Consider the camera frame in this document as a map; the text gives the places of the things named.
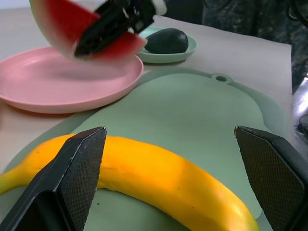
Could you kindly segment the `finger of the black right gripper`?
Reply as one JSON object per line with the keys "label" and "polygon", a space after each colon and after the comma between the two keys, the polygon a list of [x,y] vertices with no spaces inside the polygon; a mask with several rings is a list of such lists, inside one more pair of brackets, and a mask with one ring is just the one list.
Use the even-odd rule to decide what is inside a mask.
{"label": "finger of the black right gripper", "polygon": [[99,8],[99,15],[81,35],[74,56],[85,57],[99,53],[128,30],[129,20],[122,8]]}

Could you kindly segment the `yellow banana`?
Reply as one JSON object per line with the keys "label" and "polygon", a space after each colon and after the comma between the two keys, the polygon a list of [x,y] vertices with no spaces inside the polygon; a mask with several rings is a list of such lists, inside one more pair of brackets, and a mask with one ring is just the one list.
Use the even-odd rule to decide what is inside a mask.
{"label": "yellow banana", "polygon": [[247,206],[220,181],[191,161],[141,141],[106,138],[97,188],[153,205],[190,231],[260,231]]}

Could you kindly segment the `red watermelon slice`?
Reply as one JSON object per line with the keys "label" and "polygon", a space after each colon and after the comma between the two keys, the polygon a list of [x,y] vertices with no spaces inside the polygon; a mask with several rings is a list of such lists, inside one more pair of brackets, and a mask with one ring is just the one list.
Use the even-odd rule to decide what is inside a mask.
{"label": "red watermelon slice", "polygon": [[63,55],[83,62],[116,62],[139,52],[146,40],[125,32],[96,54],[76,57],[74,52],[82,33],[99,15],[71,0],[29,0],[34,19],[46,40]]}

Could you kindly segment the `green plate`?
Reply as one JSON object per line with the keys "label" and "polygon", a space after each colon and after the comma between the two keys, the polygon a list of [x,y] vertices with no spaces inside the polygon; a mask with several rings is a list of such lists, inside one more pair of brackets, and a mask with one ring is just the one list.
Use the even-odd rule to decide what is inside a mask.
{"label": "green plate", "polygon": [[[162,30],[164,28],[151,26],[144,31],[140,33],[140,36],[144,39],[146,39],[150,34],[155,33],[159,30]],[[142,48],[139,53],[138,57],[144,62],[144,63],[150,63],[150,64],[167,64],[167,63],[176,63],[186,60],[188,57],[190,57],[197,48],[197,41],[189,36],[187,33],[185,33],[188,37],[189,46],[185,53],[175,53],[175,54],[155,54],[148,52],[145,48]]]}

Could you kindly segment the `dark green avocado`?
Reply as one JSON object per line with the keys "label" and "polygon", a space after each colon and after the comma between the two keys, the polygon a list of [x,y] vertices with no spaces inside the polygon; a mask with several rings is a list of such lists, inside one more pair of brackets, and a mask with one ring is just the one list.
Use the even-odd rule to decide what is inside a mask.
{"label": "dark green avocado", "polygon": [[187,35],[175,28],[166,28],[150,34],[144,48],[155,54],[185,53],[189,46]]}

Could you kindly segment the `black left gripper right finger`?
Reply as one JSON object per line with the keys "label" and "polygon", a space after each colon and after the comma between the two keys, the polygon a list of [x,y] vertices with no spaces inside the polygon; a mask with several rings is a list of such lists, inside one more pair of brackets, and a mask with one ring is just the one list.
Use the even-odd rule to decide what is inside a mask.
{"label": "black left gripper right finger", "polygon": [[236,126],[250,186],[273,231],[308,231],[308,160],[285,138]]}

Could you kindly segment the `pink plate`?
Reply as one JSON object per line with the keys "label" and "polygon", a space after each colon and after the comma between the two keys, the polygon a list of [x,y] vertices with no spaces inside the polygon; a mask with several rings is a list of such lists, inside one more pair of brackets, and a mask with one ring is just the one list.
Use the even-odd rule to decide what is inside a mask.
{"label": "pink plate", "polygon": [[137,56],[92,64],[70,60],[52,47],[35,49],[0,62],[0,99],[35,113],[87,111],[128,94],[143,70]]}

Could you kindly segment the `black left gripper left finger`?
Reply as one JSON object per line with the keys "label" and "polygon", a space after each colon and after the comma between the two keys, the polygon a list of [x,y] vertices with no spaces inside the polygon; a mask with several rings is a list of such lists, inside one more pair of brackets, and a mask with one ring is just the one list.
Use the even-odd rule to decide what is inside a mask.
{"label": "black left gripper left finger", "polygon": [[106,139],[97,127],[65,140],[0,223],[0,231],[83,231]]}

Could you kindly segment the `green cutting board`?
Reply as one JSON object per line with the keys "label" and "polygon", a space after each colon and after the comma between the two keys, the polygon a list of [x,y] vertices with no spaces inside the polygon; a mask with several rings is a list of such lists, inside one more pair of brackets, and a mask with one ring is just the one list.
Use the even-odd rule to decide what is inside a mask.
{"label": "green cutting board", "polygon": [[109,135],[154,144],[187,158],[233,191],[258,218],[262,209],[250,187],[234,128],[286,137],[290,123],[272,98],[229,77],[218,81],[193,70],[156,70],[145,74],[121,100],[77,113],[37,137],[8,169],[45,140],[100,126]]}

